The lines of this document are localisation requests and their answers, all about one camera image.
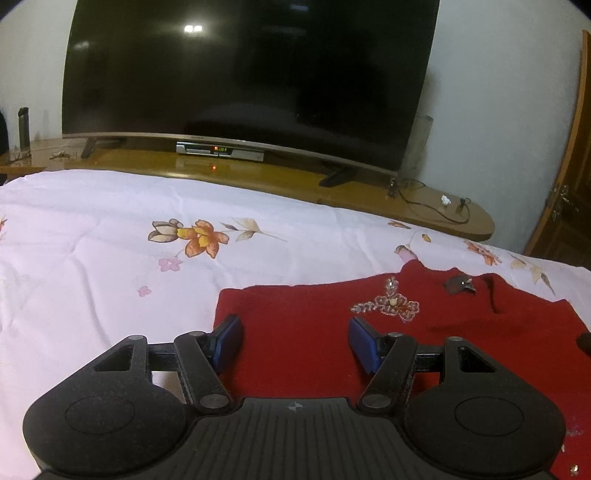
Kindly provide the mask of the red beaded knit sweater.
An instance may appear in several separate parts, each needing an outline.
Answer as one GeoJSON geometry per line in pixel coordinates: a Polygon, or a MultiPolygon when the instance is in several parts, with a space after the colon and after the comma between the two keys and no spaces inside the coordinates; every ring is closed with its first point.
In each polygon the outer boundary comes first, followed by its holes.
{"type": "Polygon", "coordinates": [[[215,317],[238,316],[243,343],[224,385],[235,397],[359,398],[369,378],[349,347],[356,315],[381,333],[421,344],[460,336],[558,405],[567,436],[552,471],[561,479],[588,478],[590,359],[577,345],[587,327],[568,302],[544,300],[496,274],[452,294],[445,284],[457,275],[412,260],[398,273],[355,281],[225,289],[215,317]]]}

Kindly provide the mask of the brown wooden door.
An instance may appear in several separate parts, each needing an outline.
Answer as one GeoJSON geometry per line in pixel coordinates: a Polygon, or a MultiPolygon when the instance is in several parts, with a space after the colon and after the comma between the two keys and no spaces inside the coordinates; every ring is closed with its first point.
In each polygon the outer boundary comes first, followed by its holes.
{"type": "Polygon", "coordinates": [[[556,180],[524,254],[590,267],[590,32],[582,32],[577,101],[556,180]]]}

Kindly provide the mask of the white floral bed sheet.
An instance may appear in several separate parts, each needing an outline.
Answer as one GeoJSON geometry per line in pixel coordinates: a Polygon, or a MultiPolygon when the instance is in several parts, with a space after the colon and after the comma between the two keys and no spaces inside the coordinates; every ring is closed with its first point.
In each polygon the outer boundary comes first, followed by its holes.
{"type": "Polygon", "coordinates": [[[123,338],[211,330],[219,294],[457,269],[452,294],[501,276],[568,302],[590,332],[587,269],[355,211],[204,182],[40,173],[1,189],[1,475],[38,468],[22,420],[42,394],[123,338]]]}

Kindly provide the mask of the wooden tv console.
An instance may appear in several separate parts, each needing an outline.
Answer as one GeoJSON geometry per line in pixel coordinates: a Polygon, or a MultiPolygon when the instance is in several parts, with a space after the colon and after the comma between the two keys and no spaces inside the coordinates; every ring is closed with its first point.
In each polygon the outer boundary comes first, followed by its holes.
{"type": "Polygon", "coordinates": [[[98,169],[168,178],[200,180],[310,203],[367,212],[474,241],[492,237],[495,223],[478,204],[418,180],[315,161],[301,155],[267,152],[263,162],[187,156],[176,153],[170,138],[111,137],[38,140],[30,150],[12,148],[1,155],[9,179],[48,170],[98,169]],[[76,153],[50,160],[55,151],[76,153]]]}

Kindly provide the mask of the clear glass vase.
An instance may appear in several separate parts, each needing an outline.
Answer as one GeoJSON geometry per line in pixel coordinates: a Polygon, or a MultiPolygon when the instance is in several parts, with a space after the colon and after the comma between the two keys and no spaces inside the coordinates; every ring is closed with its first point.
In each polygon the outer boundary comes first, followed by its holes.
{"type": "Polygon", "coordinates": [[[427,158],[427,144],[434,119],[430,115],[417,115],[413,124],[399,177],[418,179],[427,158]]]}

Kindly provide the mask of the silver set-top box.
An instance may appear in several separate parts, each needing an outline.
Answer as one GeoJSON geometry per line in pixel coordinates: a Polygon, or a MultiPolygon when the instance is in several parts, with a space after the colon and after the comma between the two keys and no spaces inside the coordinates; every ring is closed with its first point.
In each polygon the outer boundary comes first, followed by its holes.
{"type": "Polygon", "coordinates": [[[235,147],[226,147],[196,142],[177,141],[176,153],[181,155],[205,156],[212,158],[226,158],[263,162],[264,152],[259,150],[245,150],[235,147]]]}

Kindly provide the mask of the eyeglasses on console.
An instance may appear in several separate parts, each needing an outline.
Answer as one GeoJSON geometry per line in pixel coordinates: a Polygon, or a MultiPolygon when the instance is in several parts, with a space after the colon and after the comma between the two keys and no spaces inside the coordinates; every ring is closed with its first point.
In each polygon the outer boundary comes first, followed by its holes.
{"type": "Polygon", "coordinates": [[[70,153],[68,151],[65,150],[59,150],[59,151],[55,151],[51,154],[51,156],[49,157],[50,160],[60,160],[60,161],[65,161],[71,158],[75,158],[76,157],[76,153],[70,153]]]}

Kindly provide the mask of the large black curved television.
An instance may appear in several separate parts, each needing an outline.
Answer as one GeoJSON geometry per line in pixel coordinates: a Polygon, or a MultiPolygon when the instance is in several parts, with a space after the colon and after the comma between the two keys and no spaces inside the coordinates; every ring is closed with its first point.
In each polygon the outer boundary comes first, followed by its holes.
{"type": "Polygon", "coordinates": [[[287,152],[394,174],[435,1],[80,1],[62,131],[287,152]]]}

